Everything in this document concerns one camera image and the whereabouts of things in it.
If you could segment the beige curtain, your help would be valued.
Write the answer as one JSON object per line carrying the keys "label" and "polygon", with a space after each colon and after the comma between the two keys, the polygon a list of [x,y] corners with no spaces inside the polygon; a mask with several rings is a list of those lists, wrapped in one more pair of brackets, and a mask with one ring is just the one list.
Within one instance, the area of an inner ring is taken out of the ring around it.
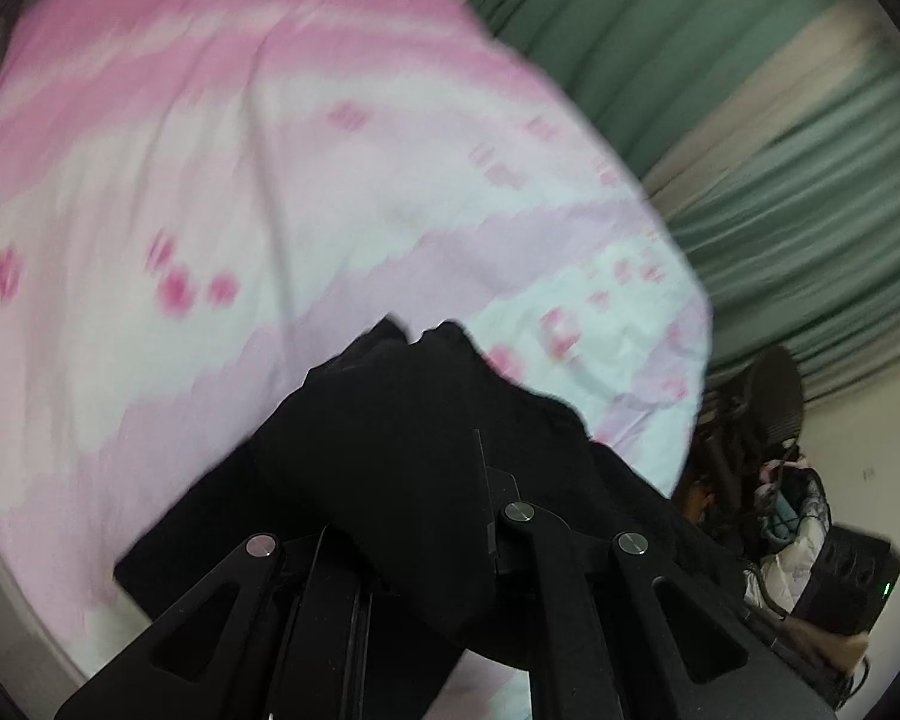
{"label": "beige curtain", "polygon": [[656,161],[642,179],[650,204],[667,220],[691,206],[854,75],[880,36],[859,0],[814,18]]}

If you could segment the pink floral duvet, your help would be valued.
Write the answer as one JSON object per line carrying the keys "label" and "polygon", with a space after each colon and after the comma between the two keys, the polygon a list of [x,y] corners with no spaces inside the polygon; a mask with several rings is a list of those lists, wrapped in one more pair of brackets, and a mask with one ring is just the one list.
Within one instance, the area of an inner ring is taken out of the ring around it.
{"label": "pink floral duvet", "polygon": [[460,322],[662,493],[706,291],[461,0],[20,0],[0,70],[0,679],[50,718],[144,628],[116,560],[385,316]]}

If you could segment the black pants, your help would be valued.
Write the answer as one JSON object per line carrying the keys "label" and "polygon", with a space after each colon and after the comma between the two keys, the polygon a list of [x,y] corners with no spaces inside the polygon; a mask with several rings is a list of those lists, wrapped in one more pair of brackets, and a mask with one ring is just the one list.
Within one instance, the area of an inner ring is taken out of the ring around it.
{"label": "black pants", "polygon": [[745,589],[740,562],[572,408],[499,376],[456,323],[410,340],[391,320],[308,372],[118,559],[116,583],[159,616],[249,536],[340,530],[374,583],[365,708],[419,718],[486,606],[486,468],[578,533],[611,538],[631,517],[681,569]]}

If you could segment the clutter pile by wall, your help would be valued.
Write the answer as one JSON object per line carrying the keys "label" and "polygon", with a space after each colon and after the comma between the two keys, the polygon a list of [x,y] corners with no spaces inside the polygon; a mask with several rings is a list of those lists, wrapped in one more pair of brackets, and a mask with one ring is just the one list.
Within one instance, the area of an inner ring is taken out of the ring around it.
{"label": "clutter pile by wall", "polygon": [[870,632],[898,582],[900,550],[834,520],[800,447],[803,424],[797,363],[772,346],[704,398],[671,500],[745,563],[752,622],[838,709],[870,674]]}

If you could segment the green curtain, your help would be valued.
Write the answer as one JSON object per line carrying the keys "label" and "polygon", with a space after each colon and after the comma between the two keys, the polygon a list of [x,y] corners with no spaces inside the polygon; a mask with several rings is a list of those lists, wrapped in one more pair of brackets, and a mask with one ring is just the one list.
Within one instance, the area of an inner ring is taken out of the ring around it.
{"label": "green curtain", "polygon": [[713,310],[813,397],[900,361],[900,40],[875,0],[471,0],[634,174]]}

